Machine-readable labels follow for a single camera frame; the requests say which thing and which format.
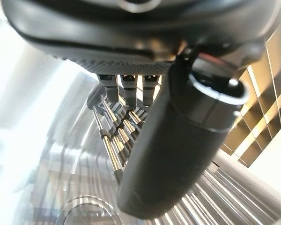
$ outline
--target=reflective surface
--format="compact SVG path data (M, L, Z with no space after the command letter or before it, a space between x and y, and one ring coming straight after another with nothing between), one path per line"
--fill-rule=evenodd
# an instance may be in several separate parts
M120 212L86 106L95 78L33 49L0 20L0 225L271 225L281 218L281 196L219 153L214 171L164 216L141 221Z
M60 209L79 195L94 195L120 213L118 185L86 107L97 80L81 70L35 50L0 20L1 225L54 224ZM79 211L65 224L90 218L77 217ZM93 211L91 221L112 224L102 210ZM137 223L126 215L121 220Z

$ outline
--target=wall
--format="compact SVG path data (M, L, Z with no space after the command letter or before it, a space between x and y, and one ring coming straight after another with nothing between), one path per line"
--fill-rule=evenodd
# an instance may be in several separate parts
M281 193L281 130L249 170Z

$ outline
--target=black plastic housing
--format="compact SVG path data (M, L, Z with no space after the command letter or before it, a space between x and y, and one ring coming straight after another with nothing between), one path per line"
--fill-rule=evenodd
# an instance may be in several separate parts
M153 103L118 191L119 208L151 219L171 209L209 165L248 91L241 82L203 80L177 59Z

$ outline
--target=chrome rod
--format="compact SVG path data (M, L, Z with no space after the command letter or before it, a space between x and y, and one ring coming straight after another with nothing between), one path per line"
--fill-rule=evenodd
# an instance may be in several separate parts
M220 207L210 198L210 196L201 188L199 184L195 184L195 187L200 191L201 195L211 205L211 207L217 212L217 214L225 221L227 225L234 225L234 223L228 218L228 216L220 209Z
M113 122L117 121L116 116L113 114L111 108L108 106L107 102L105 101L105 99L104 99L104 97L103 97L102 95L101 95L101 101L102 101L102 103L103 103L103 106L104 106L104 108L105 108L105 110L106 110L106 112L107 112L109 118L110 118Z
M198 224L198 225L204 225L205 224L204 220L197 213L197 210L194 208L194 205L192 204L191 201L188 202L185 197L182 197L181 204L184 206L185 209L187 209L187 212L188 212L187 214L191 215L192 219L194 221L196 221L195 224Z
M136 115L135 112L129 111L128 114L129 114L129 116L131 117L131 119L134 121L135 124L142 123L142 120Z
M212 225L218 225L216 220L213 218L213 216L208 212L208 210L205 208L205 206L201 203L201 201L197 198L197 196L192 193L191 196L186 195L186 197L189 199L191 198L193 202L196 204L196 206L199 208L203 216L208 220L208 222Z
M226 194L222 193L223 190L219 188L216 183L212 182L208 177L202 176L201 180L216 194L221 201L227 205L238 217L242 220L243 224L252 225L254 224L244 213L243 210L235 203L232 202Z
M112 110L110 109L110 107L107 105L107 102L105 101L104 97L101 96L101 101L103 103L104 108L106 109L106 112L109 116L109 118L115 122L117 121L116 116L113 114ZM131 125L131 123L128 120L123 120L124 126L127 130L127 132L132 136L133 139L135 139L133 132L135 131L135 128Z
M212 225L209 220L204 216L204 214L200 211L199 207L197 206L197 204L195 203L195 201L190 198L188 195L186 196L186 200L190 203L190 205L195 209L195 212L197 213L197 215L201 218L201 220L204 222L204 224L206 225Z
M254 202L249 196L247 196L240 188L244 189L240 184L238 184L235 180L233 180L229 175L226 174L225 171L223 171L221 168L218 169L217 174L219 175L219 179L226 185L227 188L229 188L232 192L238 192L238 195L243 196L245 198L245 200L248 202L248 204L251 205L252 209L254 209L255 211L258 211L259 214L262 214L262 216L265 216L267 220L271 220L272 222L275 221L275 219L269 215L268 212L266 212L264 210L264 208L266 208L267 210L269 210L271 212L271 210L265 206L264 204L262 204L260 202L260 200L258 200L254 195L252 195L250 192L246 191L251 198L253 198L255 201ZM232 183L232 181L230 181L229 179L226 178L226 176L228 176L228 178L230 178L232 181L234 181L238 187L236 185L234 185Z
M243 210L249 217L251 217L257 224L262 224L243 204L240 202L230 191L228 191L211 173L207 170L204 171L204 175L207 176L212 182L214 182L222 192L227 195L231 200L236 203L241 210Z
M171 220L171 218L169 217L168 213L164 214L164 217L166 219L166 221L168 222L169 225L174 225L173 221Z
M94 117L95 117L95 120L96 120L99 131L102 131L103 127L102 127L102 124L99 120L96 108L94 106L93 106L93 114L94 114ZM102 140L104 142L104 146L105 146L105 149L107 151L108 157L111 161L111 165L112 165L113 170L114 171L119 170L119 169L122 170L123 167L121 165L121 162L120 162L117 154L114 152L114 149L112 147L112 144L111 144L109 138L107 136L103 136Z

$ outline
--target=shelving unit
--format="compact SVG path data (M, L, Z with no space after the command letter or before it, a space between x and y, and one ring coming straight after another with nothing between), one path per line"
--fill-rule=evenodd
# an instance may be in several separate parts
M281 129L281 24L269 37L260 61L240 76L250 99L221 150L249 167Z

